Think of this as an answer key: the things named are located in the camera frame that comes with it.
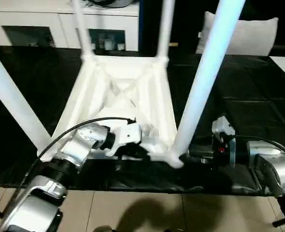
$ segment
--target white pillow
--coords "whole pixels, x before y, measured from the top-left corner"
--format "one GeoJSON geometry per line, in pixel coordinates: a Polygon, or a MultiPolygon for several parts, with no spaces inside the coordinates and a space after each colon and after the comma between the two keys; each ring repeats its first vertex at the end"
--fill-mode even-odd
{"type": "MultiPolygon", "coordinates": [[[[204,51],[215,15],[206,11],[196,53],[204,51]]],[[[277,34],[278,18],[266,21],[238,20],[226,54],[268,56],[277,34]]]]}

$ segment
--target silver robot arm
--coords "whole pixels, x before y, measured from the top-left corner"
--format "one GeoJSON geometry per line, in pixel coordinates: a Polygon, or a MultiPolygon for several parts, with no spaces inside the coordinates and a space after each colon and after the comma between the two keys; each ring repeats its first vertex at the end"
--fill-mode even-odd
{"type": "Polygon", "coordinates": [[[1,232],[55,232],[62,219],[59,207],[92,149],[113,156],[126,144],[138,144],[142,131],[137,123],[120,127],[114,133],[97,123],[74,131],[42,172],[35,176],[18,199],[5,212],[1,232]]]}
{"type": "MultiPolygon", "coordinates": [[[[252,168],[260,181],[268,187],[277,199],[285,216],[285,148],[274,141],[266,142],[254,136],[236,136],[227,119],[223,116],[212,124],[213,150],[217,158],[235,166],[241,163],[252,168]],[[239,150],[236,145],[242,144],[246,151],[239,150]]],[[[274,227],[285,224],[285,218],[273,222],[274,227]]]]}

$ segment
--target tiled floor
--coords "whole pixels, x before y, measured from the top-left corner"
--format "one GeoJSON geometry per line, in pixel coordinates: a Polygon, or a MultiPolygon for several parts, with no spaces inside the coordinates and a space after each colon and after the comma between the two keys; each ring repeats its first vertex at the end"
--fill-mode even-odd
{"type": "MultiPolygon", "coordinates": [[[[0,210],[13,189],[0,188],[0,210]]],[[[274,198],[136,192],[70,191],[59,232],[285,232],[274,198]]]]}

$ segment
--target black chair leg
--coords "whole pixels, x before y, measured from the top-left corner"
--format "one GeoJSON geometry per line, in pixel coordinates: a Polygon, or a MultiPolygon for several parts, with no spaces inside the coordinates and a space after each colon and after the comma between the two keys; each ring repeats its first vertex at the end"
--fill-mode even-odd
{"type": "Polygon", "coordinates": [[[285,218],[278,220],[278,221],[274,221],[272,225],[273,227],[279,227],[279,226],[285,225],[285,218]]]}

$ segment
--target black mat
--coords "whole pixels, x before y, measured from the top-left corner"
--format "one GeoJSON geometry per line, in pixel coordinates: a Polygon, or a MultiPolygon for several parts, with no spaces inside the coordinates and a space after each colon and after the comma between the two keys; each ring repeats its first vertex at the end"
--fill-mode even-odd
{"type": "MultiPolygon", "coordinates": [[[[81,61],[76,49],[0,47],[0,60],[51,134],[64,109],[81,61]]],[[[179,124],[200,55],[171,54],[168,79],[179,124]]],[[[268,57],[226,56],[190,151],[211,136],[211,124],[225,114],[238,134],[263,136],[285,146],[285,73],[268,57]]],[[[35,147],[0,102],[0,186],[16,187],[36,157],[35,147]]],[[[88,161],[73,189],[204,192],[266,195],[255,174],[187,163],[174,170],[162,162],[88,161]]]]}

